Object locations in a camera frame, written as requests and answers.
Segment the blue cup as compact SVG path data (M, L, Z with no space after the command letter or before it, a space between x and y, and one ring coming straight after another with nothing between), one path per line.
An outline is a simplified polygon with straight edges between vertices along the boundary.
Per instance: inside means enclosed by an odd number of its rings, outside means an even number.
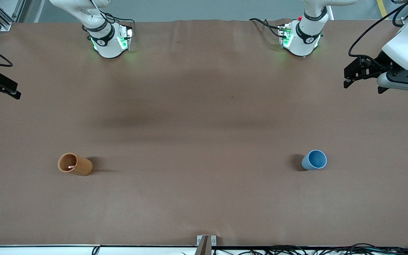
M312 150L304 156L301 166L308 171L323 169L327 165L327 156L320 150Z

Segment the orange-brown cylindrical cup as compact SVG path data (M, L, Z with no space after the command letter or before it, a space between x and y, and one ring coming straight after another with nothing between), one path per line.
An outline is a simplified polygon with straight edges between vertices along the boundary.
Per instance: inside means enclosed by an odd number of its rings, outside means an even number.
M76 166L73 169L68 169L68 166ZM62 155L58 160L58 169L64 173L71 173L78 176L87 176L93 170L93 163L74 153L68 152Z

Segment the brown table cover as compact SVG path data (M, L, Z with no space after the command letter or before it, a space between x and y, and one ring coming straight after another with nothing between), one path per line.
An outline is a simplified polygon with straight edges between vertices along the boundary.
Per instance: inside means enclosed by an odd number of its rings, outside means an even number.
M114 59L80 24L15 24L0 245L408 246L408 91L343 88L371 24L330 21L301 58L254 22L139 22ZM92 172L61 172L68 152Z

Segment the small metal bracket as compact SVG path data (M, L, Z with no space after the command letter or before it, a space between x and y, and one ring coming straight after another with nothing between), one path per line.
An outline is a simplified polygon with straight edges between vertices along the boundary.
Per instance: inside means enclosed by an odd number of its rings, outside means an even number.
M207 241L211 246L217 246L217 236L216 235L198 235L196 236L196 245L198 246L202 239L205 239L205 236L208 236Z

